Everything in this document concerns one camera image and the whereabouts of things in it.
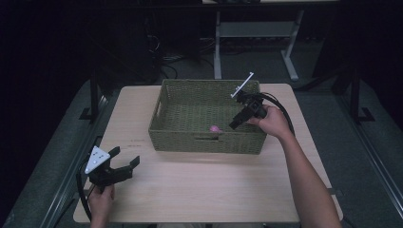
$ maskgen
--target pink ball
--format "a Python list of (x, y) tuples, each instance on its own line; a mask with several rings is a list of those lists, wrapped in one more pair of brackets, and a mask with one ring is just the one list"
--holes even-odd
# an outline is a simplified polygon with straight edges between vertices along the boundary
[(215, 125), (210, 126), (210, 131), (211, 132), (221, 132), (221, 130)]

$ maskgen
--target person's arm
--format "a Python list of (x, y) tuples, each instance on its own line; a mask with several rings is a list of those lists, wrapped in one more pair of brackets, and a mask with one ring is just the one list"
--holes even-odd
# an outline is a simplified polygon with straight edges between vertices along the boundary
[(248, 123), (258, 125), (281, 143), (302, 228), (341, 227), (328, 189), (291, 133), (285, 117), (274, 106), (265, 105), (264, 108), (267, 110), (266, 118), (252, 118)]
[(103, 193), (95, 186), (91, 195), (88, 197), (89, 207), (91, 208), (91, 228), (105, 228), (109, 223), (109, 213), (114, 199), (114, 185), (105, 187)]

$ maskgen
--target cable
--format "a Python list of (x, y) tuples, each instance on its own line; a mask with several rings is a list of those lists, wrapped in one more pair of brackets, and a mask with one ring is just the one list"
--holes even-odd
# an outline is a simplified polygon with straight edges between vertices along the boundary
[(212, 68), (214, 68), (214, 65), (212, 63), (210, 63), (210, 61), (204, 59), (204, 58), (200, 58), (200, 60), (205, 61), (208, 65), (210, 65)]
[(158, 37), (155, 36), (155, 35), (147, 35), (147, 37), (148, 38), (153, 38), (153, 39), (155, 39), (157, 41), (157, 45), (156, 45), (156, 47), (154, 47), (154, 50), (157, 50), (160, 47), (160, 44), (161, 44), (160, 39), (158, 39)]
[(285, 109), (285, 107), (278, 101), (278, 99), (275, 96), (273, 96), (270, 93), (245, 94), (244, 96), (245, 97), (250, 97), (250, 98), (262, 98), (262, 99), (265, 99), (265, 100), (273, 103), (273, 105), (277, 106), (279, 108), (279, 110), (282, 112), (282, 114), (284, 115), (285, 119), (287, 120), (288, 126), (289, 126), (291, 132), (293, 133), (293, 135), (296, 135), (293, 123), (291, 122), (290, 115), (288, 115), (288, 112)]
[(91, 220), (92, 219), (91, 211), (89, 210), (88, 200), (86, 199), (86, 194), (84, 193), (84, 187), (83, 187), (83, 183), (82, 183), (83, 180), (81, 178), (81, 170), (83, 168), (83, 165), (87, 162), (88, 162), (88, 159), (85, 159), (81, 163), (80, 167), (78, 168), (78, 172), (76, 174), (76, 180), (77, 180), (77, 190), (78, 190), (78, 194), (80, 195), (81, 203), (83, 204), (83, 208), (86, 211), (86, 216), (89, 218), (89, 220)]
[(88, 196), (86, 196), (87, 199), (89, 198), (89, 196), (91, 196), (91, 193), (92, 193), (92, 191), (94, 191), (94, 189), (95, 189), (95, 185), (92, 184), (90, 189), (89, 189)]
[(183, 60), (183, 59), (186, 59), (183, 55), (163, 57), (163, 60), (167, 61), (167, 62), (171, 62), (170, 64)]
[(169, 79), (168, 75), (161, 69), (161, 74), (165, 77), (165, 79)]
[(204, 39), (201, 38), (201, 40), (202, 41), (208, 41), (209, 43), (207, 45), (205, 45), (205, 46), (200, 47), (200, 54), (204, 54), (207, 51), (212, 50), (214, 48), (215, 44), (216, 44), (216, 42), (215, 42), (215, 40), (213, 38), (204, 38)]
[(282, 114), (284, 114), (284, 117), (285, 117), (285, 119), (286, 119), (287, 122), (288, 122), (288, 126), (290, 127), (291, 132), (292, 132), (293, 135), (295, 136), (295, 135), (296, 135), (296, 132), (294, 131), (294, 126), (293, 126), (293, 123), (291, 122), (290, 115), (288, 115), (287, 110), (285, 110), (284, 106), (277, 100), (277, 98), (276, 98), (275, 96), (271, 95), (271, 94), (270, 94), (270, 95), (271, 95), (272, 97), (270, 97), (270, 96), (268, 96), (268, 95), (265, 95), (265, 94), (263, 94), (263, 93), (258, 93), (257, 95), (258, 95), (259, 97), (261, 97), (261, 98), (263, 98), (263, 99), (266, 99), (267, 101), (273, 103), (275, 106), (277, 106), (277, 107), (282, 111)]
[[(161, 65), (161, 67), (168, 67), (171, 68), (172, 70), (174, 70), (175, 72), (175, 79), (178, 79), (178, 70), (176, 70), (176, 68), (172, 67), (172, 66), (168, 66), (168, 65)], [(165, 78), (169, 79), (169, 77), (166, 75), (166, 73), (164, 72), (164, 76)]]

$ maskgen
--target person's hand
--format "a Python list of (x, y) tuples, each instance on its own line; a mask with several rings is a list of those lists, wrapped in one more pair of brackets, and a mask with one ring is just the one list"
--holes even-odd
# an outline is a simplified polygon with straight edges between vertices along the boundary
[(91, 227), (105, 227), (109, 222), (109, 213), (112, 208), (112, 201), (115, 195), (114, 185), (105, 187), (103, 193), (98, 186), (95, 186), (88, 197), (91, 208)]
[(248, 120), (249, 124), (257, 125), (264, 132), (278, 139), (292, 134), (287, 120), (277, 107), (264, 104), (263, 108), (267, 111), (266, 117), (263, 119), (252, 117)]

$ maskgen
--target black cable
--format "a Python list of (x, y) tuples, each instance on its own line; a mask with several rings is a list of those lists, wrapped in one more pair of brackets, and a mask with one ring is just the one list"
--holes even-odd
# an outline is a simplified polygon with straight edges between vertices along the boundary
[[(227, 40), (226, 38), (220, 39), (220, 44), (226, 42), (226, 40)], [(213, 54), (216, 50), (215, 44), (216, 44), (216, 42), (214, 41), (210, 47), (202, 49), (200, 51), (200, 55)]]
[(290, 115), (288, 115), (287, 110), (284, 108), (284, 106), (277, 100), (277, 98), (273, 95), (271, 95), (270, 93), (255, 93), (255, 94), (249, 94), (248, 96), (251, 97), (259, 97), (259, 98), (263, 98), (266, 99), (267, 101), (273, 103), (273, 105), (277, 106), (279, 108), (279, 110), (282, 112), (282, 114), (284, 115), (285, 119), (287, 120), (288, 126), (291, 130), (291, 132), (293, 133), (293, 135), (296, 135), (296, 132), (294, 131), (294, 126), (293, 123), (291, 122), (291, 118)]
[(95, 185), (92, 185), (91, 189), (89, 190), (88, 196), (86, 196), (87, 199), (89, 198), (89, 196), (91, 196), (91, 193), (94, 191), (95, 187)]
[(165, 79), (169, 79), (168, 75), (161, 69), (161, 74), (165, 77)]
[(164, 61), (165, 61), (167, 64), (173, 64), (173, 63), (182, 61), (182, 60), (184, 60), (184, 59), (188, 59), (188, 57), (181, 56), (181, 57), (177, 57), (177, 58), (169, 59), (169, 60), (165, 59)]
[(162, 65), (162, 67), (171, 68), (175, 72), (175, 79), (178, 79), (178, 70), (176, 70), (176, 68), (169, 66), (169, 65)]
[(210, 63), (210, 61), (208, 61), (208, 60), (206, 60), (206, 59), (204, 59), (202, 57), (200, 57), (200, 60), (205, 61), (208, 65), (210, 65), (212, 68), (214, 68), (214, 65), (212, 63)]
[(86, 216), (88, 217), (89, 220), (91, 220), (92, 219), (91, 211), (89, 210), (86, 194), (84, 193), (84, 186), (82, 183), (83, 180), (81, 178), (81, 169), (83, 168), (83, 165), (87, 163), (87, 161), (88, 159), (85, 159), (78, 168), (78, 172), (76, 174), (76, 180), (77, 180), (77, 190), (78, 194), (80, 195), (81, 203), (83, 204), (84, 210), (86, 211)]
[(209, 53), (210, 51), (212, 51), (215, 47), (215, 40), (214, 38), (207, 38), (206, 40), (209, 41), (209, 43), (205, 46), (200, 47), (200, 51), (199, 54), (203, 55), (204, 53)]

